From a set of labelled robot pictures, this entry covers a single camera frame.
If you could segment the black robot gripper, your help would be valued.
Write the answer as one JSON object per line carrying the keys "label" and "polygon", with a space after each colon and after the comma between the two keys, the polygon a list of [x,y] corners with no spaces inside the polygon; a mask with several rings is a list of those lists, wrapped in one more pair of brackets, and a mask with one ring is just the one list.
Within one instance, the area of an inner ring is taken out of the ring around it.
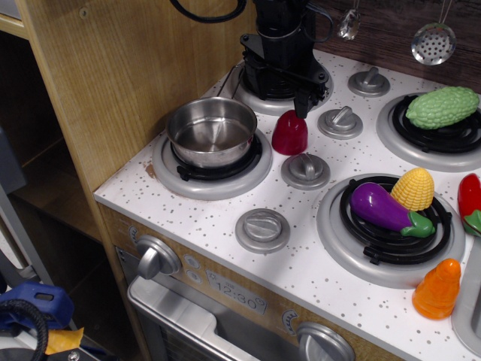
{"label": "black robot gripper", "polygon": [[[244,46],[244,61],[291,70],[307,66],[318,62],[313,55],[315,36],[315,26],[309,23],[302,23],[281,37],[268,36],[261,32],[256,35],[242,35],[240,42]],[[308,90],[296,89],[294,107],[296,116],[305,119],[310,111]]]}

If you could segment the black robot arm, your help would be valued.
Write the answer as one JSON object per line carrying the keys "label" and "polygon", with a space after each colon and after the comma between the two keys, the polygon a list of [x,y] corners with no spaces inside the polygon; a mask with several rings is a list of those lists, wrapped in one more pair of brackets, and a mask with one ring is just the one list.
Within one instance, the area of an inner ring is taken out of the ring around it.
{"label": "black robot arm", "polygon": [[329,76],[315,59],[316,15],[328,14],[309,1],[255,1],[256,33],[244,46],[242,83],[256,98],[291,100],[297,117],[325,99]]}

